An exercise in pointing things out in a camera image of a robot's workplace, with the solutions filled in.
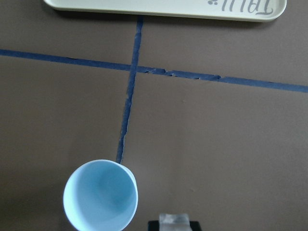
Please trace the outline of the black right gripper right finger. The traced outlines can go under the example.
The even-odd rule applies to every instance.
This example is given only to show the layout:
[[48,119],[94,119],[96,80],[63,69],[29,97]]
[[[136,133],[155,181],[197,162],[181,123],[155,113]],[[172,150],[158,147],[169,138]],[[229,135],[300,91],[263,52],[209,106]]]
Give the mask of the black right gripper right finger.
[[190,227],[192,231],[201,231],[201,226],[199,222],[190,222]]

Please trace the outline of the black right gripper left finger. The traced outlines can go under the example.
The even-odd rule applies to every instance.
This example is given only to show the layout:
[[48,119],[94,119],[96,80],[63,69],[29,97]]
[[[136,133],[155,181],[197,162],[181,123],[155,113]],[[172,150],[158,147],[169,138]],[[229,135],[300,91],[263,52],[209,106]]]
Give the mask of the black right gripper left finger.
[[148,222],[147,231],[159,231],[159,222]]

